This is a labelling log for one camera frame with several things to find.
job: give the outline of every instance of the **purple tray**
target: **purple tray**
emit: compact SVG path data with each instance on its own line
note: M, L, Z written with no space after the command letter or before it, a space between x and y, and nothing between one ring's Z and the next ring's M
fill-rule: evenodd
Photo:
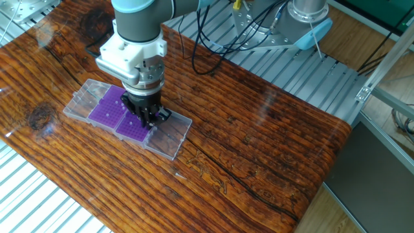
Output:
M124 93L124 89L111 86L88 118L115 130L122 136L143 142L149 130L142 128L138 117L132 115L124 106L121 101Z

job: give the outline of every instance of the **wire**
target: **wire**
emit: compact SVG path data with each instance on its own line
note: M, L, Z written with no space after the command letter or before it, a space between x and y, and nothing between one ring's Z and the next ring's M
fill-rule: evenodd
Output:
M276 6L276 5L278 5L280 2L283 2L283 1L278 1L278 2L276 2L276 3L274 3L273 5L272 5L272 8L268 11L268 13L266 14L266 16L263 18L263 19L261 19L261 20L259 20L259 21L257 21L257 28L259 28L259 27L261 27L261 25L263 24L263 22L264 22L264 20L267 18L267 16L269 15L269 13L273 10L273 8ZM278 10L278 12L276 13L276 17L280 17L280 12L281 12L281 9L283 10L283 8L284 8L284 6L286 5L286 3L287 3L287 1L284 1L285 3L279 8L279 10ZM253 20L249 25L247 25L247 28L249 28L249 27L251 27L251 25L254 23L254 22L256 22L255 20ZM207 41L209 41L211 44L213 44L213 45L215 45L215 46L218 46L218 47L220 47L220 48L223 48L223 49L226 49L227 51L226 52L215 52L215 51L213 51L211 48L209 48L209 46L207 46L207 44L205 44L205 42L204 42L204 40L203 40L203 38L202 37L200 37L200 41L201 41L201 43L208 49L208 50L210 50L211 52L214 52L214 53L216 53L216 54L220 54L220 55L222 55L222 54L227 54L229 51L230 52L243 52L243 51L248 51L248 50L252 50L252 49L254 49L254 48L256 48L256 47L258 47L259 45L261 45L267 38L268 38L268 36L269 36L269 34L267 34L267 36L266 36L266 38L264 39L264 40L262 40L262 41L260 41L259 42L259 44L258 45L256 45L256 46L254 46L254 47L250 47L250 48L247 48L247 49L240 49L246 42L248 42L248 41L250 41L255 35L256 35L256 33L257 33L257 30L254 30L255 29L255 27L256 26L254 26L254 27L251 27L251 29L250 29L250 31L249 31L249 33L248 34L246 34L246 37L245 37L245 39L242 41L242 42L240 42L240 43L235 43L234 45L240 45L240 46L238 46L238 48L236 48L236 49L231 49L231 48L226 48L226 46L229 46L229 45L231 45L232 43L230 43L230 44L227 44L227 45L219 45L218 43L216 43L216 42L214 42L214 41L212 41L210 38L208 38L208 36L206 36L206 34L202 31L202 27L201 27L201 25L200 25L200 17L197 17L197 24L198 24L198 27L199 27L199 33L201 33L201 35L205 38L205 39L207 39Z
M108 30L106 30L106 32L104 34L102 34L102 36L100 36L96 41L94 41L91 44L87 45L85 47L85 51L87 53L89 53L91 56L93 56L94 58L97 58L97 57L101 56L101 54L99 52L93 52L89 48L92 47L92 46L94 46L94 45L97 45L99 42L101 42L101 40L103 40L106 37L106 35L108 35L108 34L111 33L112 29L113 29L112 26L110 26L108 28Z
M219 62L213 67L213 68L211 68L209 71L206 71L206 72L199 72L196 68L195 68L195 62L194 62L194 59L195 59L195 53L196 53L196 51L197 51L197 45L199 44L199 40L200 40L200 38L201 38L201 36L202 36L202 28L204 27L204 24L205 24L205 21L206 21L206 18L207 18L207 14L208 14L208 12L210 11L210 7L208 6L207 8L206 8L206 11L205 11L205 13L204 13L204 17L203 17L203 19L202 19L202 22L201 22L201 24L199 25L199 33L197 34L197 38L196 38L196 40L195 40L195 45L194 45L194 49L193 49L193 56L191 57L191 66L193 67L193 70L194 70L194 72L196 73L196 74L198 74L198 75L204 75L204 74L209 74L209 73L211 73L211 72L213 72L214 70L216 70L219 66L220 66L220 64L221 64L221 62L223 62L223 60L225 59L225 56L228 54L228 53L230 53L230 52L232 52L233 50L237 50L237 49L240 49L242 46L243 46L243 44L242 45L240 45L240 46L238 46L236 49L232 49L232 47L236 44L236 41L241 37L241 36L243 36L243 33L245 33L245 31L255 22L255 21L257 21L264 13L266 13L266 15L264 16L264 18L263 18L263 20L269 15L269 13L273 10L273 8L278 4L278 3L280 3L281 1L278 1L278 2L276 2L276 3L274 3L274 4L272 4L272 5L270 5L268 8L266 8L264 11L262 11L262 13L260 13L255 19L253 19L252 20L252 22L250 22L250 24L247 26L247 27L245 27L245 29L243 29L243 31L240 33L240 35L238 35L238 37L236 37L235 39L234 39L234 41L231 43L231 45L230 45L230 47L228 47L228 48L225 48L226 49L226 52L223 52L223 55L221 56L221 58L220 58L220 60L219 60ZM200 14L201 14L201 11L199 10L199 11L197 11L197 19L199 19L199 17L200 17ZM261 42L259 42L257 45L255 45L255 46L253 46L253 47L250 47L249 49L246 49L246 50L251 50L251 49L254 49L254 48L256 48L256 47L258 47L258 46L260 46L266 39L268 38L268 35L261 41Z
M407 16L409 16L409 14L414 10L414 5L407 11L407 13L402 16L402 18L400 19L400 21L393 27L392 30L389 31L389 34L385 37L385 39L381 42L381 44L374 50L374 52L368 57L368 59L366 59L366 61L360 66L360 68L357 70L357 72L360 72L363 68L367 67L368 65L381 60L382 58L385 58L385 56L387 55L387 53L385 53L384 55L381 55L381 57L375 59L374 61L369 62L369 60L380 50L380 48L386 43L386 41L389 39L389 37L393 34L393 31L396 31L396 29L398 28L398 26L403 22L403 20L405 20L405 18Z
M314 40L315 40L315 45L316 45L316 48L318 49L318 52L319 52L319 57L322 59L321 49L319 48L318 40L316 39L315 33L314 33L314 31L313 31L313 26L312 26L312 23L309 23L309 24L310 24L310 29L312 29L312 36L313 36L313 38L314 38Z
M411 140L411 142L414 144L414 131L412 128L409 127L409 125L413 122L412 119L407 118L407 120L403 123L401 119L401 114L393 109L391 110L391 114L393 116L393 121L395 124L395 127L401 129L404 133L407 134L407 137Z
M187 59L190 59L191 58L191 56L189 56L188 58L186 58L185 57L185 51L184 51L184 41L183 41L183 39L182 39L182 33L181 33L181 25L182 25L182 22L184 21L184 18L185 18L185 16L182 16L182 18L181 18L181 21L180 21L180 24L179 24L179 28L178 28L178 31L179 31L179 36L180 36L180 42L181 42L181 52L182 52L182 59L184 59L184 60L187 60ZM200 57L210 57L210 56L212 56L213 54L215 54L219 49L221 49L221 48L218 48L218 49L216 49L215 51L212 51L211 50L211 54L210 55L208 55L208 56L200 56Z
M18 4L18 6L17 6L17 8L16 8L16 11L14 12L14 14L13 14L12 18L10 19L10 21L8 22L8 24L7 24L7 26L6 26L6 29L5 29L5 33L3 33L3 35L1 36L0 43L1 43L1 42L3 41L3 39L5 38L5 35L6 35L6 33L7 33L7 30L8 30L8 28L10 27L10 25L12 24L13 19L15 18L16 14L17 14L17 11L18 11L18 10L19 10L19 8L20 8L20 4L21 4L21 1L19 1L19 4Z

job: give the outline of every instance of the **wood grain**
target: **wood grain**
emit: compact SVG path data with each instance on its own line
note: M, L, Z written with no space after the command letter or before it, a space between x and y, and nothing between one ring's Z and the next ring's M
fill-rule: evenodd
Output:
M295 233L361 233L330 193L321 187Z
M120 85L84 51L112 18L109 1L64 1L0 50L0 137L115 232L292 232L349 125L229 61L197 76L166 27L162 102L193 120L173 162L67 118L88 78Z

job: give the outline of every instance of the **clear plastic lid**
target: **clear plastic lid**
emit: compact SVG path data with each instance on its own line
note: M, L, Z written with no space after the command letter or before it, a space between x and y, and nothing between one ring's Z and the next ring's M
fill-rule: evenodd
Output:
M141 127L140 120L124 106L121 87L96 80L87 80L73 93L73 99L63 110L68 117L90 123L128 140L144 149L173 160L186 138L192 120L176 112L150 130Z

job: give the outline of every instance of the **cylindrical metal part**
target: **cylindrical metal part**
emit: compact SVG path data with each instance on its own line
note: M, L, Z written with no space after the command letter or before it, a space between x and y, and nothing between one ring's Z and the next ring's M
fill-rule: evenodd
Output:
M157 0L149 7L135 13L121 13L115 10L119 35L131 42L145 43L158 37L160 24L171 19L173 5Z
M146 68L140 68L140 81L136 85L122 82L128 93L137 96L150 96L159 92L164 85L164 62L157 59L157 63Z
M323 10L326 0L293 0L293 7L302 14L315 14Z
M199 7L199 0L174 0L174 17L180 17L190 12L194 12Z
M160 34L161 23L194 12L198 7L199 0L155 0L138 12L127 14L115 9L118 33L127 41L149 42Z

